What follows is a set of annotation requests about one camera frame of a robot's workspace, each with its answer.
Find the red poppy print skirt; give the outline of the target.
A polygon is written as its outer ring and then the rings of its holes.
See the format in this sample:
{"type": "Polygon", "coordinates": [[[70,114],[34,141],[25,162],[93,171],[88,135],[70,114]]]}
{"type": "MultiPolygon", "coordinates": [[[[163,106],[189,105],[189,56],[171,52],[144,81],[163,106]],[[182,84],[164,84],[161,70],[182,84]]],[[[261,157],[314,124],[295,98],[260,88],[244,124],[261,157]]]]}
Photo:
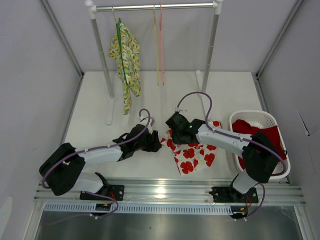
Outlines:
{"type": "Polygon", "coordinates": [[[173,159],[181,176],[211,167],[218,151],[218,147],[210,144],[175,144],[171,128],[167,129],[160,143],[172,151],[173,159]]]}

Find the lemon print skirt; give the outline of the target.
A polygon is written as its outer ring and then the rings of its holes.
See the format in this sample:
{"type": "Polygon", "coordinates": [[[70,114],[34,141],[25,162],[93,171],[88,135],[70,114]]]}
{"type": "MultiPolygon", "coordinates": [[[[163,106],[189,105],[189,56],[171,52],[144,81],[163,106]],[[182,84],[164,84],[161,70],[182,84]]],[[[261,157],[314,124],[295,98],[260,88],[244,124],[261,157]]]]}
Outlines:
{"type": "Polygon", "coordinates": [[[132,109],[132,96],[142,94],[140,78],[140,44],[129,28],[119,19],[108,49],[117,69],[117,76],[123,86],[123,114],[128,115],[132,109]]]}

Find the green clothes hanger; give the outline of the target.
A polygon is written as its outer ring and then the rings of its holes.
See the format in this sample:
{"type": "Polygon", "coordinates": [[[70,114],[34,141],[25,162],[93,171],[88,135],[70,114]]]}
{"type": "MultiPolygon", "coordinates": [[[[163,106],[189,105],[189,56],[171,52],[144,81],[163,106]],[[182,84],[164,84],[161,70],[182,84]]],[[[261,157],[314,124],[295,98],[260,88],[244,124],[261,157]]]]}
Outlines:
{"type": "Polygon", "coordinates": [[[131,33],[128,28],[122,23],[121,18],[114,18],[116,34],[112,39],[111,46],[109,48],[110,57],[114,60],[117,67],[117,74],[120,80],[123,83],[124,88],[130,86],[131,73],[131,52],[130,52],[130,42],[131,42],[131,33]]]}

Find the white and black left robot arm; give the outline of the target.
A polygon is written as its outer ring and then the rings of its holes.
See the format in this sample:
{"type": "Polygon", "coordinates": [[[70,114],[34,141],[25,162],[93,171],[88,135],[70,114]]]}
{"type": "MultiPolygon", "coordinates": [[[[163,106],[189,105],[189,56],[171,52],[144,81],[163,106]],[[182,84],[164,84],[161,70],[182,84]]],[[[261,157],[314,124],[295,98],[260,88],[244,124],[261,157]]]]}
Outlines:
{"type": "Polygon", "coordinates": [[[124,133],[106,146],[79,149],[67,142],[60,145],[39,168],[41,184],[55,196],[81,191],[90,192],[97,200],[103,200],[109,193],[108,181],[101,173],[87,173],[84,169],[129,159],[137,151],[156,153],[161,147],[158,131],[143,124],[137,124],[129,133],[124,133]]]}

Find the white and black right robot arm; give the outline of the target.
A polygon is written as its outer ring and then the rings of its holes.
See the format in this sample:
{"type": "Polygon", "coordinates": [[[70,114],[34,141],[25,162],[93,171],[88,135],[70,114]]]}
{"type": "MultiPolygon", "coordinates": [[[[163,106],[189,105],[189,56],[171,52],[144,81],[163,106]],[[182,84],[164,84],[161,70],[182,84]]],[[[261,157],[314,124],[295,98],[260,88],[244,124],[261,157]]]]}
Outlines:
{"type": "Polygon", "coordinates": [[[212,145],[244,160],[245,170],[233,179],[228,189],[228,196],[234,202],[245,198],[256,184],[267,183],[282,160],[277,149],[262,132],[254,135],[231,132],[215,127],[207,120],[188,121],[177,111],[165,123],[172,130],[172,141],[175,144],[212,145]]]}

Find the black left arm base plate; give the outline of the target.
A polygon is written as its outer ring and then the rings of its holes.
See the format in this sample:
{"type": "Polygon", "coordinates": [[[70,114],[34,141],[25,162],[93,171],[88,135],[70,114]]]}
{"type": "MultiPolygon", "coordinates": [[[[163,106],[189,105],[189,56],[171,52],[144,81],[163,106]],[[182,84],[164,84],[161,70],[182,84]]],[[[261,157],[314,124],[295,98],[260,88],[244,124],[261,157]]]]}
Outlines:
{"type": "Polygon", "coordinates": [[[125,186],[124,185],[118,185],[118,184],[111,184],[109,186],[103,186],[101,190],[99,190],[96,195],[101,195],[101,196],[96,196],[89,194],[85,191],[82,191],[80,193],[79,199],[80,200],[91,200],[91,201],[106,201],[108,200],[106,197],[113,198],[114,200],[117,201],[122,201],[124,198],[124,193],[125,193],[125,186]]]}

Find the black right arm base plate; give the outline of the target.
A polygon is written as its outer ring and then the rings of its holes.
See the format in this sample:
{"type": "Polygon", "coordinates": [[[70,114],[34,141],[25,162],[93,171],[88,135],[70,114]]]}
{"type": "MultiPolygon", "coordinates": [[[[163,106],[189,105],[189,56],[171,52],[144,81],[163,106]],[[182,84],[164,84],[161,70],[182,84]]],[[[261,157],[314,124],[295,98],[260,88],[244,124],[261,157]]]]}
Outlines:
{"type": "Polygon", "coordinates": [[[214,186],[208,192],[215,203],[254,203],[259,202],[257,190],[251,187],[247,193],[240,193],[231,186],[214,186]]]}

